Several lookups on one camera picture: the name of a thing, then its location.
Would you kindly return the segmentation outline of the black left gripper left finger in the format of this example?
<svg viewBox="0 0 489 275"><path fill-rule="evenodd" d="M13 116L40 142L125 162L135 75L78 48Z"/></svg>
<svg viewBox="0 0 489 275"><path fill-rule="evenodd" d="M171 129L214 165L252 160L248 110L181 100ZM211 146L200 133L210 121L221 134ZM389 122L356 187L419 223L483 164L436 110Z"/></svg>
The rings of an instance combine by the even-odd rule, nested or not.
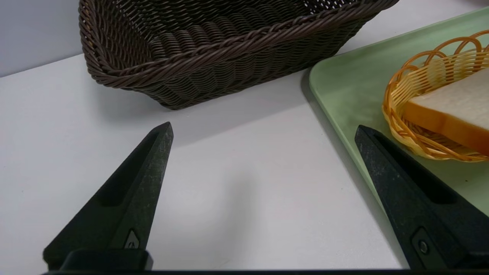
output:
<svg viewBox="0 0 489 275"><path fill-rule="evenodd" d="M50 272L146 272L147 244L173 142L153 128L44 249Z"/></svg>

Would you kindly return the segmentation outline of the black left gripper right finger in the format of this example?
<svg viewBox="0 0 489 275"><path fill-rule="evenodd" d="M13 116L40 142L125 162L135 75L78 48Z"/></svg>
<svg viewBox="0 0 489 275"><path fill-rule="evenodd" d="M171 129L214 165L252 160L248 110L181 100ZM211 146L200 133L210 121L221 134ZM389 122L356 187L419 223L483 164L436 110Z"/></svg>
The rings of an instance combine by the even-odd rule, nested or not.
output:
<svg viewBox="0 0 489 275"><path fill-rule="evenodd" d="M381 132L360 125L355 142L411 269L488 269L486 214Z"/></svg>

